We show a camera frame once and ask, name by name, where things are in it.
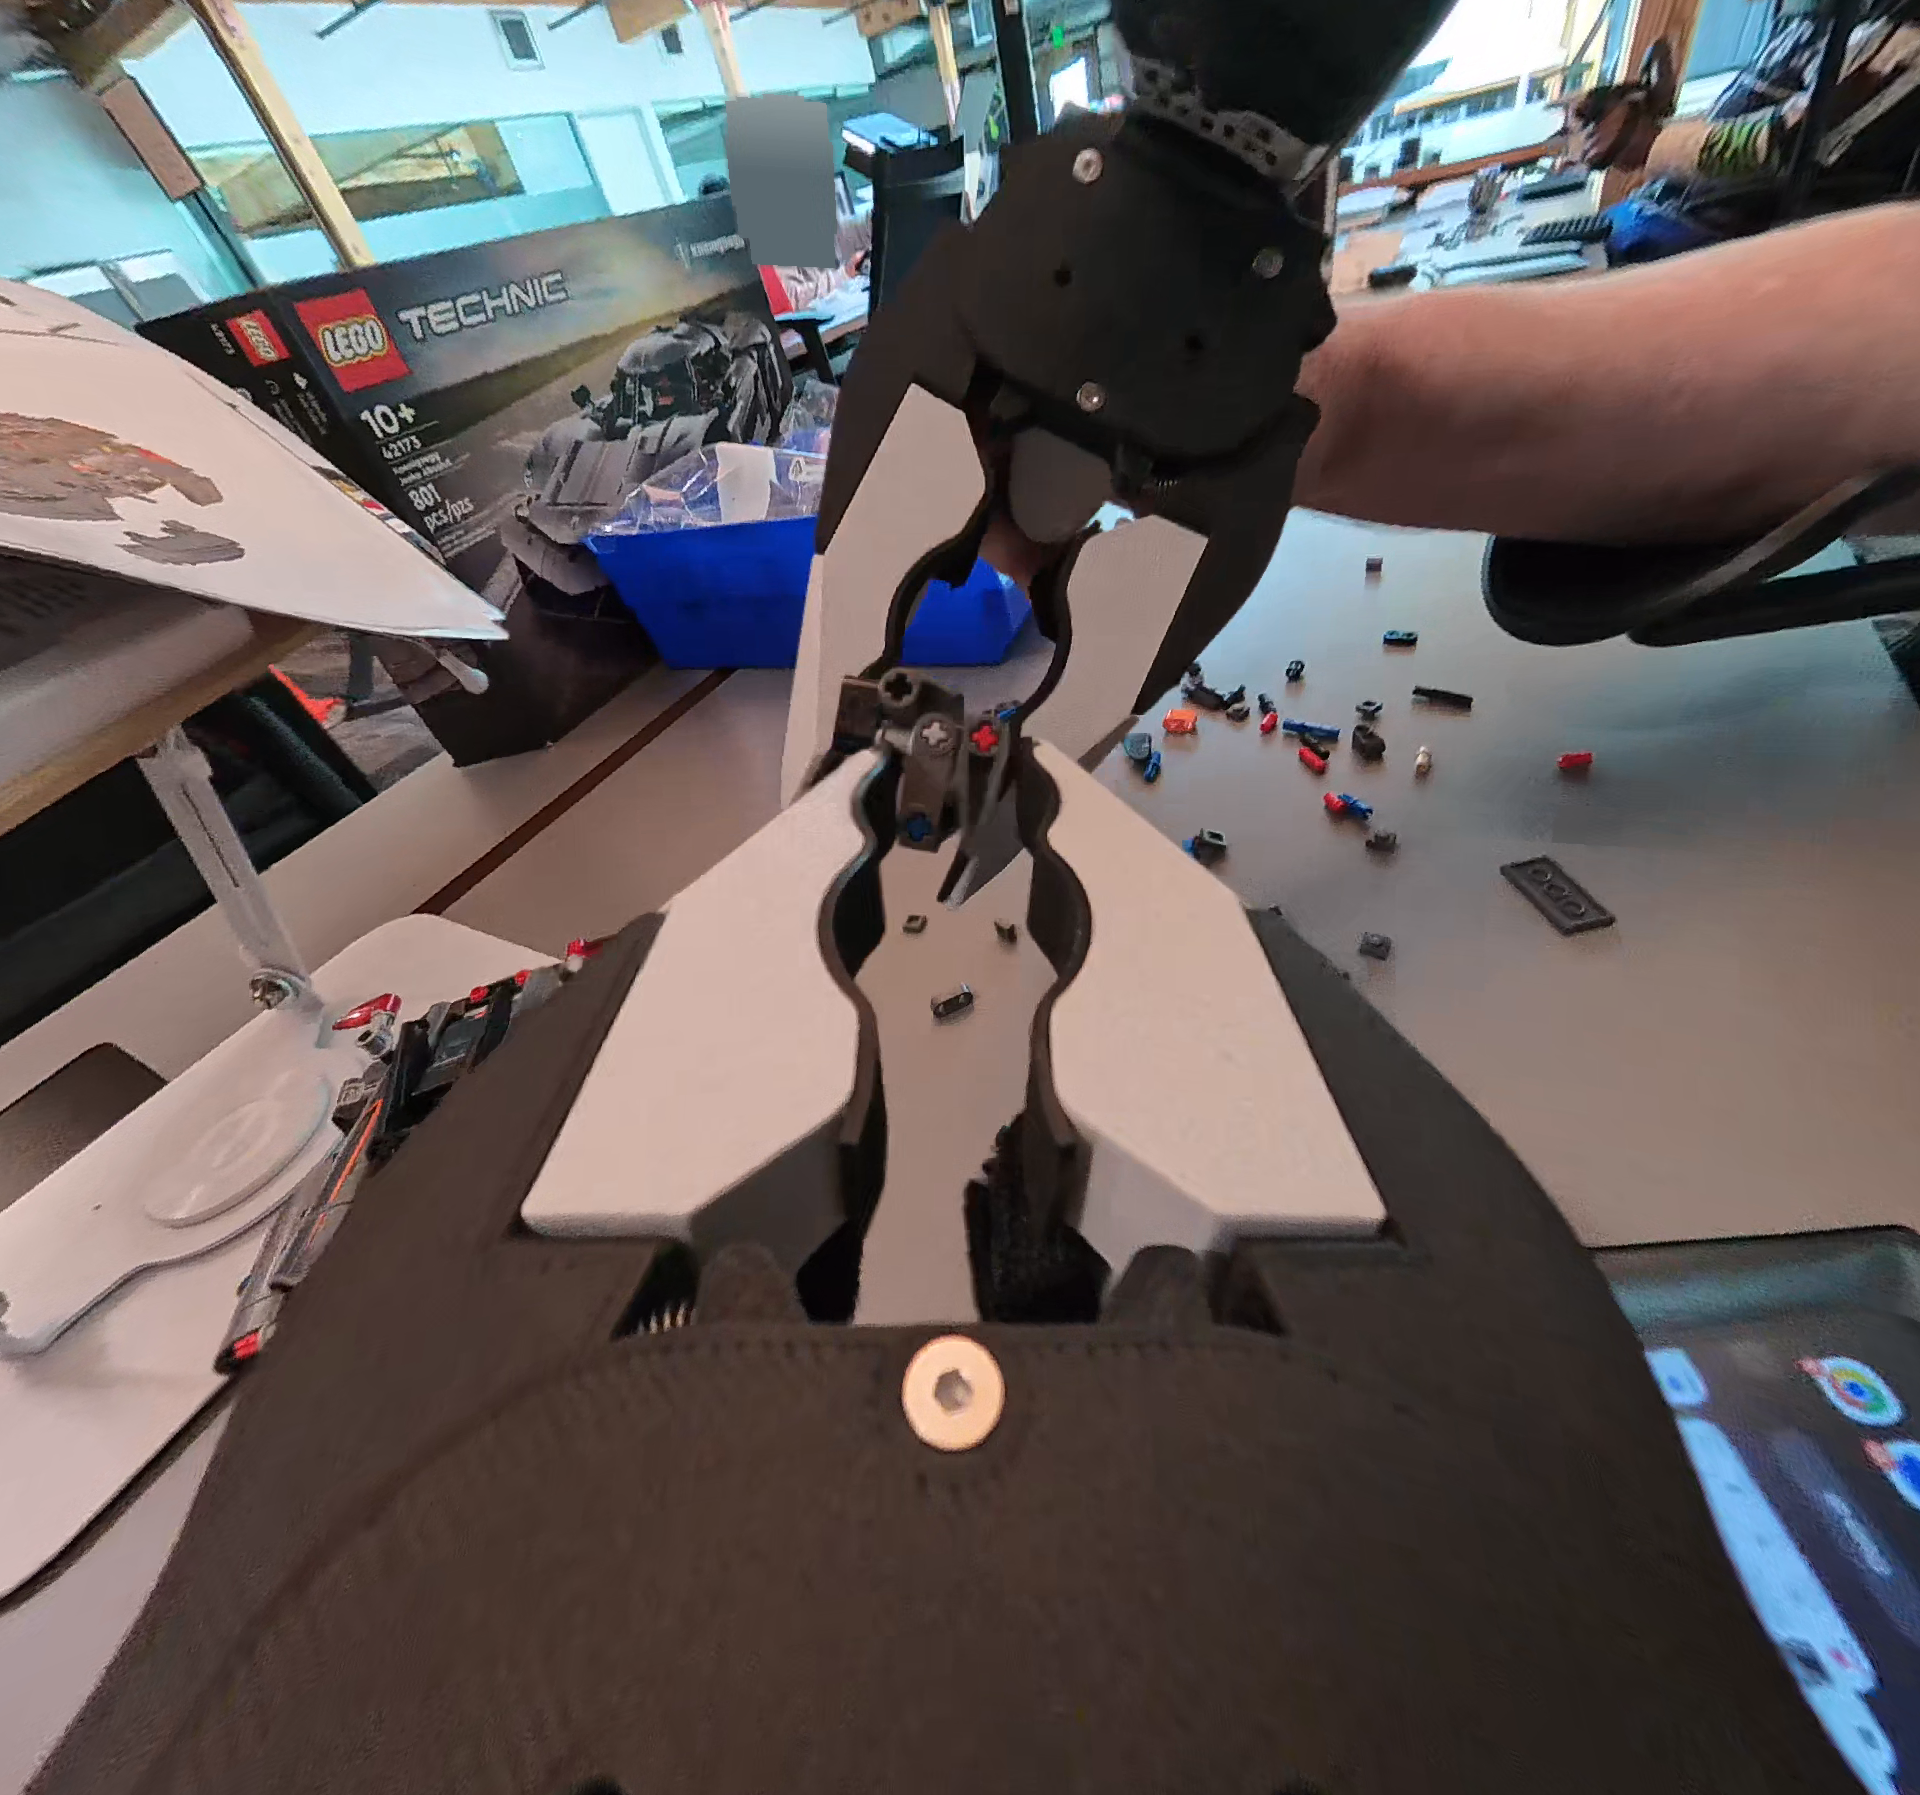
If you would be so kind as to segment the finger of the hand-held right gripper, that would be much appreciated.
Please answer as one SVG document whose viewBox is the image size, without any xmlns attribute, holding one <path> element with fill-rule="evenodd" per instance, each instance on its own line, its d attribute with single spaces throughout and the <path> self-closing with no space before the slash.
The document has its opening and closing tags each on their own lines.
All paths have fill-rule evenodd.
<svg viewBox="0 0 1920 1795">
<path fill-rule="evenodd" d="M 924 564 L 951 543 L 963 574 L 977 543 L 988 474 L 963 408 L 912 385 L 876 445 L 847 511 L 814 555 L 782 753 L 779 798 L 793 803 L 829 750 L 841 682 L 900 662 L 897 640 Z"/>
<path fill-rule="evenodd" d="M 1065 551 L 1029 597 L 1017 654 L 1020 736 L 1093 768 L 1139 723 L 1169 677 L 1154 667 L 1203 555 L 1203 540 L 1160 515 L 1056 539 Z"/>
</svg>

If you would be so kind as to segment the small lego beam assembly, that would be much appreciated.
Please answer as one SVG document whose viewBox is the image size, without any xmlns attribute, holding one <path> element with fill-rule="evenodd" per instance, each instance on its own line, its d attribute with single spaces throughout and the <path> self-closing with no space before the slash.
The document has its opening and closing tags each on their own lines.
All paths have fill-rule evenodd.
<svg viewBox="0 0 1920 1795">
<path fill-rule="evenodd" d="M 894 667 L 840 688 L 812 777 L 843 764 L 867 775 L 857 803 L 890 847 L 946 857 L 939 899 L 960 909 L 1023 847 L 1023 709 L 975 710 L 929 675 Z"/>
</svg>

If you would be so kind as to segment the person's right forearm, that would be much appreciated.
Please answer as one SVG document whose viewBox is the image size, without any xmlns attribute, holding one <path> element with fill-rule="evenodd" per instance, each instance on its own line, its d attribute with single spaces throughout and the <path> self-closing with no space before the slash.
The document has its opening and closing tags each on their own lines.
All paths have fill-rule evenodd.
<svg viewBox="0 0 1920 1795">
<path fill-rule="evenodd" d="M 1528 540 L 1743 543 L 1918 459 L 1918 207 L 1643 268 L 1371 295 L 1304 367 L 1294 503 Z"/>
</svg>

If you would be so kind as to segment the scattered loose lego pieces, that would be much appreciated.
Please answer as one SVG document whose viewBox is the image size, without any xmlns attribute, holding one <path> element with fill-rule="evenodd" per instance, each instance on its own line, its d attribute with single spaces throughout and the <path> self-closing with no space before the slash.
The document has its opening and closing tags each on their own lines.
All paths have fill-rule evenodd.
<svg viewBox="0 0 1920 1795">
<path fill-rule="evenodd" d="M 1381 645 L 1392 650 L 1413 649 L 1417 646 L 1417 632 L 1389 629 L 1381 635 Z M 1443 712 L 1469 712 L 1474 702 L 1471 697 L 1421 684 L 1413 685 L 1411 698 L 1424 707 L 1435 707 Z M 1379 702 L 1371 698 L 1358 705 L 1358 718 L 1349 728 L 1285 718 L 1275 700 L 1265 691 L 1262 691 L 1256 702 L 1262 738 L 1291 738 L 1300 766 L 1316 777 L 1326 777 L 1329 758 L 1336 756 L 1341 749 L 1347 749 L 1353 758 L 1365 766 L 1379 766 L 1387 758 L 1387 743 L 1379 736 L 1379 730 L 1376 728 L 1379 717 Z M 1232 723 L 1244 723 L 1251 718 L 1244 684 L 1231 695 L 1217 695 L 1203 679 L 1202 665 L 1193 662 L 1186 671 L 1186 677 L 1182 679 L 1181 705 L 1172 707 L 1163 717 L 1163 739 L 1194 736 L 1200 732 L 1202 715 L 1206 712 L 1220 715 L 1221 722 Z M 1154 743 L 1151 732 L 1129 732 L 1121 741 L 1127 760 L 1139 770 L 1144 781 L 1151 781 L 1160 775 L 1163 750 Z M 1416 779 L 1427 779 L 1432 770 L 1432 750 L 1421 747 L 1416 755 Z M 1565 777 L 1587 777 L 1591 768 L 1591 750 L 1566 750 L 1558 753 L 1554 758 L 1554 770 Z M 1376 809 L 1367 799 L 1358 798 L 1353 792 L 1333 789 L 1324 794 L 1324 809 L 1333 824 L 1353 824 L 1365 830 L 1365 852 L 1376 857 L 1391 857 L 1399 852 L 1396 831 L 1376 824 Z M 1229 847 L 1231 844 L 1221 831 L 1202 828 L 1200 834 L 1185 842 L 1182 852 L 1194 858 L 1200 865 L 1213 868 L 1226 861 Z M 1392 950 L 1394 944 L 1385 933 L 1363 930 L 1358 939 L 1358 957 L 1365 963 L 1387 964 L 1392 956 Z M 950 999 L 941 998 L 934 1002 L 934 1013 L 935 1019 L 950 1019 L 951 1013 L 964 1009 L 970 1002 L 972 998 L 963 993 L 955 993 Z"/>
</svg>

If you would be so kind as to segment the dark grey lego plate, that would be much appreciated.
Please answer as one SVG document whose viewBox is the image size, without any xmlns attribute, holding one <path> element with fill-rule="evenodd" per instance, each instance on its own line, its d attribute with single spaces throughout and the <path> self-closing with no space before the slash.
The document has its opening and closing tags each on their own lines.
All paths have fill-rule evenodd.
<svg viewBox="0 0 1920 1795">
<path fill-rule="evenodd" d="M 1602 933 L 1617 924 L 1617 917 L 1549 854 L 1500 865 L 1500 878 L 1560 937 Z"/>
</svg>

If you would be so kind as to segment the lego set box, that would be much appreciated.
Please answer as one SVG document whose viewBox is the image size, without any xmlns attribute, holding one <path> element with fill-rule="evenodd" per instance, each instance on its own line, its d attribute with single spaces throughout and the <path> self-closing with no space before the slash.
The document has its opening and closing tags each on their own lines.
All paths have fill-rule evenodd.
<svg viewBox="0 0 1920 1795">
<path fill-rule="evenodd" d="M 769 445 L 793 372 L 732 199 L 206 303 L 138 332 L 247 396 L 502 614 L 468 695 L 383 665 L 460 768 L 546 750 L 658 654 L 587 539 L 658 472 Z"/>
</svg>

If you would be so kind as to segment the lego instruction booklet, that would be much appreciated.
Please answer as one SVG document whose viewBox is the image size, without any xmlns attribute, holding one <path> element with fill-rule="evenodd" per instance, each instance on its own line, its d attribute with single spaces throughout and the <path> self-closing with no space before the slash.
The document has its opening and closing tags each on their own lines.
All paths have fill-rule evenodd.
<svg viewBox="0 0 1920 1795">
<path fill-rule="evenodd" d="M 3 543 L 207 603 L 417 643 L 506 618 L 354 480 L 200 367 L 3 284 Z"/>
</svg>

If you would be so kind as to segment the clear plastic parts bags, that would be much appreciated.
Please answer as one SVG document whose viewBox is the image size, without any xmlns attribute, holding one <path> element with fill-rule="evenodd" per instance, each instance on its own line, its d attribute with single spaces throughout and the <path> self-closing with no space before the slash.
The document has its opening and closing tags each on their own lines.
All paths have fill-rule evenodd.
<svg viewBox="0 0 1920 1795">
<path fill-rule="evenodd" d="M 720 416 L 643 423 L 626 441 L 616 492 L 587 531 L 631 537 L 817 515 L 838 404 L 838 387 L 805 374 L 767 441 L 721 439 Z"/>
</svg>

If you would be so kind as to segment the blue plastic bin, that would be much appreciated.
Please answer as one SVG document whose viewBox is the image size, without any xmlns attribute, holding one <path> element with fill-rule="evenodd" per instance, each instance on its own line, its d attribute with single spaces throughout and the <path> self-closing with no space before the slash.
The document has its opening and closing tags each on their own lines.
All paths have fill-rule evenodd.
<svg viewBox="0 0 1920 1795">
<path fill-rule="evenodd" d="M 814 555 L 812 515 L 590 534 L 587 547 L 674 669 L 792 669 Z M 990 564 L 934 581 L 905 652 L 916 669 L 993 667 L 1027 625 L 1027 593 Z"/>
</svg>

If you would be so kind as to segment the black office chair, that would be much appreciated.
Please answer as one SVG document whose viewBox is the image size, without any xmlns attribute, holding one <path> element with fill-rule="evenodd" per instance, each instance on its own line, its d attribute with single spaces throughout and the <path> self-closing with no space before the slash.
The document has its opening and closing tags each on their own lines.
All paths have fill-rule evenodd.
<svg viewBox="0 0 1920 1795">
<path fill-rule="evenodd" d="M 886 111 L 841 129 L 845 169 L 865 177 L 873 203 L 868 318 L 876 321 L 924 247 L 968 207 L 964 141 Z"/>
</svg>

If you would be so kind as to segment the black pole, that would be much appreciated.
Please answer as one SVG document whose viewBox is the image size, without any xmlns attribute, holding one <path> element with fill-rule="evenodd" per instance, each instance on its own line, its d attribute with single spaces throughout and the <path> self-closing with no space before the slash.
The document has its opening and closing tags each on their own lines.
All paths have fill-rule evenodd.
<svg viewBox="0 0 1920 1795">
<path fill-rule="evenodd" d="M 995 66 L 1006 111 L 1006 138 L 1024 145 L 1042 134 L 1032 45 L 1024 0 L 991 0 Z"/>
</svg>

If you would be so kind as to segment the background wooden desk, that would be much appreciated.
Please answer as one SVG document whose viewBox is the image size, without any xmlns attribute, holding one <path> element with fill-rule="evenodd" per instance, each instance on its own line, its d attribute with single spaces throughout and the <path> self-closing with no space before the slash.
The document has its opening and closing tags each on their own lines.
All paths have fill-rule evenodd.
<svg viewBox="0 0 1920 1795">
<path fill-rule="evenodd" d="M 1333 297 L 1519 286 L 1599 272 L 1609 232 L 1602 189 L 1602 172 L 1560 162 L 1546 143 L 1354 183 L 1333 212 Z"/>
</svg>

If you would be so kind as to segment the dark table hatch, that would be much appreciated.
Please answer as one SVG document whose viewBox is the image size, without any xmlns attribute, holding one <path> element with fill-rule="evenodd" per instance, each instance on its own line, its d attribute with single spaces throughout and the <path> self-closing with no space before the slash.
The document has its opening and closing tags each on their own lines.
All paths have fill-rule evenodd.
<svg viewBox="0 0 1920 1795">
<path fill-rule="evenodd" d="M 93 1046 L 3 1108 L 5 1210 L 132 1115 L 164 1077 L 118 1046 Z"/>
</svg>

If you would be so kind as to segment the white book stand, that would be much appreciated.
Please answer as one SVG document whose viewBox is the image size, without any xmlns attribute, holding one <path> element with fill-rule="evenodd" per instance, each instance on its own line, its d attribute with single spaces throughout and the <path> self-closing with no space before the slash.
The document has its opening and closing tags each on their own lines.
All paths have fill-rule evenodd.
<svg viewBox="0 0 1920 1795">
<path fill-rule="evenodd" d="M 235 608 L 76 578 L 80 608 L 36 618 L 5 586 L 5 798 L 162 702 L 218 650 L 252 643 Z M 63 1008 L 89 961 L 55 865 L 5 861 L 5 1032 Z M 5 1205 L 3 1583 L 56 1563 L 222 1386 L 241 1256 L 327 1168 L 341 1089 L 369 1043 L 468 983 L 555 968 L 444 918 L 400 918 L 211 1048 Z"/>
</svg>

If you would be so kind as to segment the smartphone with lit screen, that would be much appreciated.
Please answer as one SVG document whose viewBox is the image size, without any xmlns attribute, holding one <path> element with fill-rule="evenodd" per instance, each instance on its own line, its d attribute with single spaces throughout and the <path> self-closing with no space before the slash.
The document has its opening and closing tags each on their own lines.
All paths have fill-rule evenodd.
<svg viewBox="0 0 1920 1795">
<path fill-rule="evenodd" d="M 1668 1326 L 1645 1342 L 1767 1640 L 1867 1790 L 1918 1788 L 1915 1326 Z"/>
</svg>

